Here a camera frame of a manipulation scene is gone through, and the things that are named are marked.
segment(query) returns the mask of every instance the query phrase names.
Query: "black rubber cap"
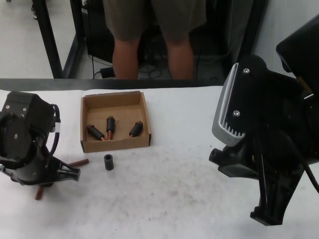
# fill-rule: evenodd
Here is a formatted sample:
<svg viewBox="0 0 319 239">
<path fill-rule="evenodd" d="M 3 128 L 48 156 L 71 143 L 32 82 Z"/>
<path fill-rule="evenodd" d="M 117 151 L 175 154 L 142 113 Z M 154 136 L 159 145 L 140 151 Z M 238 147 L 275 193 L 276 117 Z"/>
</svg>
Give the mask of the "black rubber cap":
<svg viewBox="0 0 319 239">
<path fill-rule="evenodd" d="M 142 129 L 143 129 L 143 122 L 138 121 L 135 123 L 135 126 L 133 127 L 129 135 L 130 136 L 133 135 L 133 137 L 137 137 L 142 132 Z"/>
<path fill-rule="evenodd" d="M 112 133 L 115 131 L 115 119 L 113 116 L 110 116 L 106 119 L 106 132 L 109 131 L 112 131 Z"/>
<path fill-rule="evenodd" d="M 102 134 L 97 128 L 95 128 L 94 125 L 90 124 L 86 127 L 86 129 L 88 133 L 95 137 L 97 140 L 101 141 L 102 138 L 105 138 L 105 135 Z"/>
<path fill-rule="evenodd" d="M 111 171 L 114 168 L 113 156 L 110 154 L 105 155 L 104 156 L 104 163 L 105 163 L 105 169 L 108 171 Z"/>
</svg>

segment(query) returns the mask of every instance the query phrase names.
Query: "shorts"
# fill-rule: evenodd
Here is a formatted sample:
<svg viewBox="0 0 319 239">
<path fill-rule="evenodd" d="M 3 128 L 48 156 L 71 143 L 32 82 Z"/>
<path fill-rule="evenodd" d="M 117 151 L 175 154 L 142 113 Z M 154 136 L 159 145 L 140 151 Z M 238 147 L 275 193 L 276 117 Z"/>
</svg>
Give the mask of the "shorts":
<svg viewBox="0 0 319 239">
<path fill-rule="evenodd" d="M 164 37 L 179 41 L 206 22 L 206 0 L 103 0 L 115 39 L 130 41 L 157 22 Z"/>
</svg>

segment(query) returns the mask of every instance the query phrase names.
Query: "floor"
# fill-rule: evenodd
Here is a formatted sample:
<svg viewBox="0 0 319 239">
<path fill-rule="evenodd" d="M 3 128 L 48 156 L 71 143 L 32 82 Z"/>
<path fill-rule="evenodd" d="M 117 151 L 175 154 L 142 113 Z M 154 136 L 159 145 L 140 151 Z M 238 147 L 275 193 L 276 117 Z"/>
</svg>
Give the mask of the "floor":
<svg viewBox="0 0 319 239">
<path fill-rule="evenodd" d="M 64 66 L 75 34 L 70 3 L 67 0 L 46 1 L 61 64 Z M 32 18 L 31 0 L 0 0 L 0 32 L 0 78 L 53 78 L 38 22 Z M 197 48 L 194 52 L 195 58 L 198 59 Z M 95 72 L 106 67 L 105 64 L 110 64 L 100 59 L 96 60 L 99 62 L 94 61 Z M 153 68 L 143 67 L 140 78 L 148 78 L 149 71 Z M 92 77 L 92 60 L 85 49 L 75 78 Z M 170 73 L 166 67 L 161 71 L 154 71 L 151 77 L 167 79 L 170 78 Z M 198 78 L 215 80 L 223 77 L 220 63 L 201 58 Z"/>
</svg>

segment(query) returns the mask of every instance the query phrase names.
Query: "open cardboard tray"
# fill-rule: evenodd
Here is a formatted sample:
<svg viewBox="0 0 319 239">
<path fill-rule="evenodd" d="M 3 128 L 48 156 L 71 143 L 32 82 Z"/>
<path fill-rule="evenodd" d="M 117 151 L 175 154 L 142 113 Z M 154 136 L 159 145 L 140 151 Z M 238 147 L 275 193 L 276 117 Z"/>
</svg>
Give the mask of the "open cardboard tray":
<svg viewBox="0 0 319 239">
<path fill-rule="evenodd" d="M 106 119 L 115 118 L 113 140 L 97 141 L 86 130 L 92 124 L 106 133 Z M 140 136 L 130 138 L 136 122 L 144 124 Z M 148 147 L 151 142 L 151 126 L 144 94 L 140 91 L 88 95 L 81 100 L 81 145 L 83 152 L 103 152 L 128 148 Z"/>
</svg>

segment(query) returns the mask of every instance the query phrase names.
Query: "white table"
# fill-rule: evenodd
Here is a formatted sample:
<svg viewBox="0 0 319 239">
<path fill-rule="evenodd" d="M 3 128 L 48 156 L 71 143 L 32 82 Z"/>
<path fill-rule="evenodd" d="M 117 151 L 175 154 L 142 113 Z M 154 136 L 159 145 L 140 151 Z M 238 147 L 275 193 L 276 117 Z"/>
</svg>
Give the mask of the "white table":
<svg viewBox="0 0 319 239">
<path fill-rule="evenodd" d="M 42 201 L 34 200 L 36 186 L 1 174 L 0 238 L 318 238 L 319 196 L 306 175 L 284 224 L 265 227 L 249 217 L 259 202 L 258 182 L 230 179 L 208 161 L 213 148 L 223 148 L 211 133 L 220 87 L 143 90 L 152 145 L 110 152 L 113 171 L 104 168 L 105 153 L 85 155 L 80 146 L 80 98 L 108 92 L 114 91 L 37 92 L 61 110 L 55 157 L 91 163 L 79 182 L 54 184 Z M 0 106 L 6 95 L 0 91 Z M 319 165 L 312 169 L 319 175 Z"/>
</svg>

